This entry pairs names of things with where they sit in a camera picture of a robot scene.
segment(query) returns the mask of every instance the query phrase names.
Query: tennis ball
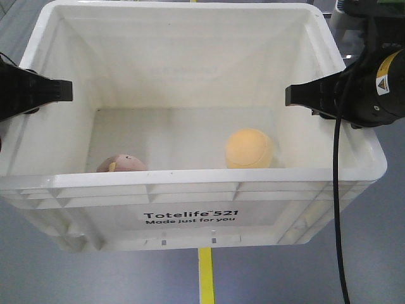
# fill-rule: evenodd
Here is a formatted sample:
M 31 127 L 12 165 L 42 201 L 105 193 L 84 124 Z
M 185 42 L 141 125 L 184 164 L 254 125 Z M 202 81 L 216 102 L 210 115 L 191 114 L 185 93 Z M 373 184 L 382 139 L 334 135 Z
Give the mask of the tennis ball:
M 227 167 L 268 168 L 273 158 L 273 141 L 256 129 L 233 133 L 225 146 Z

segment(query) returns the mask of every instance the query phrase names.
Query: yellow warning label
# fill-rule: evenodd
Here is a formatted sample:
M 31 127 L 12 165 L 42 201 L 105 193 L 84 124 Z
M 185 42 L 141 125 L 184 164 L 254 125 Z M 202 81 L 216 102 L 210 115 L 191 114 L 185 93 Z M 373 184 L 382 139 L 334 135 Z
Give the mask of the yellow warning label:
M 386 90 L 386 89 L 387 89 L 387 85 L 385 84 L 385 79 L 382 79 L 382 80 L 380 81 L 380 83 L 378 84 L 378 86 L 379 86 L 380 88 L 382 88 L 383 90 Z
M 390 68 L 390 65 L 392 63 L 392 60 L 394 60 L 395 56 L 397 56 L 397 54 L 399 52 L 401 52 L 402 50 L 399 50 L 398 52 L 395 52 L 394 54 L 391 54 L 390 56 L 386 57 L 386 59 L 384 59 L 384 61 L 381 63 L 380 68 L 377 71 L 377 77 L 383 77 L 384 75 L 388 74 L 388 70 Z

